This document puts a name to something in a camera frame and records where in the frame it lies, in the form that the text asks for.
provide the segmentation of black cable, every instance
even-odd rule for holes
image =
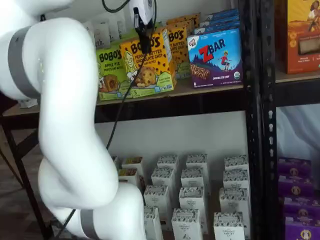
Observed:
[[[120,7],[118,7],[117,9],[110,9],[110,8],[108,8],[108,7],[106,6],[105,1],[102,0],[102,4],[103,4],[104,9],[105,9],[107,12],[110,12],[110,13],[119,12],[120,10],[122,10],[122,9],[128,4],[128,2],[130,2],[130,0],[126,0],[126,1],[124,2],[124,4],[122,4],[122,5],[121,5]],[[157,0],[154,0],[154,20],[153,20],[153,28],[152,28],[152,32],[151,32],[150,38],[152,38],[152,35],[153,35],[154,32],[155,32],[156,21],[157,21]],[[148,55],[148,53],[145,53],[145,54],[144,54],[143,60],[142,60],[142,62],[141,62],[141,66],[140,66],[140,68],[138,69],[136,75],[134,76],[134,79],[133,79],[133,81],[131,82],[128,90],[126,91],[125,95],[123,96],[121,105],[120,105],[120,107],[119,107],[119,109],[118,109],[118,112],[117,112],[117,114],[116,114],[116,118],[115,118],[115,121],[114,121],[114,125],[113,125],[113,128],[112,128],[112,132],[111,132],[111,135],[110,135],[108,144],[107,144],[107,146],[106,146],[106,149],[109,149],[110,144],[111,144],[111,142],[112,142],[112,140],[113,140],[113,138],[114,138],[114,134],[115,134],[115,131],[116,131],[116,128],[117,128],[117,124],[118,124],[118,121],[119,121],[119,118],[120,118],[122,109],[123,109],[123,107],[124,107],[125,101],[126,101],[126,99],[127,99],[127,96],[128,96],[128,94],[129,94],[131,88],[132,88],[133,85],[135,84],[139,73],[141,72],[141,69],[142,69],[142,67],[143,67],[143,65],[144,65],[144,63],[145,63],[145,61],[146,61],[147,55]],[[61,236],[61,234],[63,233],[63,231],[66,229],[68,223],[70,222],[70,220],[71,220],[71,218],[73,217],[73,215],[75,214],[75,212],[76,212],[76,209],[73,209],[72,212],[70,213],[70,215],[68,216],[68,218],[66,219],[65,223],[63,224],[62,228],[60,229],[59,233],[56,235],[56,237],[55,237],[56,239],[58,239],[58,238]]]
[[[112,13],[112,14],[119,12],[130,2],[130,0],[126,0],[120,7],[116,8],[116,9],[110,9],[107,7],[105,0],[101,0],[101,1],[102,1],[102,5],[103,5],[104,9],[107,12]]]

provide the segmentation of orange box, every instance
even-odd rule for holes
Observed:
[[[275,1],[276,53],[286,72],[320,69],[320,3],[318,0]]]
[[[120,44],[129,82],[134,80],[144,58],[138,38],[128,39]],[[159,27],[152,35],[151,53],[131,89],[133,98],[172,91],[177,83],[176,66],[173,61],[169,34],[166,27]]]
[[[194,21],[194,26],[196,28],[198,28],[199,27],[199,23],[200,23],[200,12],[196,13],[196,14],[179,16],[179,17],[175,17],[175,18],[169,19],[168,21],[166,21],[166,24],[170,25],[170,24],[174,24],[174,23],[178,23],[178,22],[184,22],[184,21],[191,20],[191,19],[193,19],[193,21]]]
[[[172,57],[176,64],[176,79],[184,79],[191,76],[187,45],[188,33],[191,31],[190,23],[193,23],[193,21],[182,21],[166,26],[169,33]]]

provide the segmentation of white robotic arm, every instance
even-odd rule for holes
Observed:
[[[78,237],[145,240],[142,195],[118,182],[95,131],[99,78],[90,36],[75,20],[37,23],[35,17],[71,1],[6,1],[0,14],[6,23],[0,26],[0,91],[15,100],[41,97],[39,144],[45,158],[38,185],[57,219],[64,223],[76,209],[67,228]],[[132,1],[132,11],[138,9],[149,23],[150,1]]]

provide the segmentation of purple box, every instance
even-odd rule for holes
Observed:
[[[320,218],[286,215],[285,240],[320,240]]]
[[[280,175],[278,179],[279,196],[314,196],[314,181],[312,178],[302,178],[299,176]]]
[[[297,158],[279,157],[278,174],[310,178],[311,161]]]
[[[300,217],[320,217],[320,199],[314,197],[284,197],[283,211]]]

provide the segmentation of green box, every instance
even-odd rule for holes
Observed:
[[[113,42],[110,48],[96,51],[101,101],[123,99],[130,86],[119,45],[120,41]]]

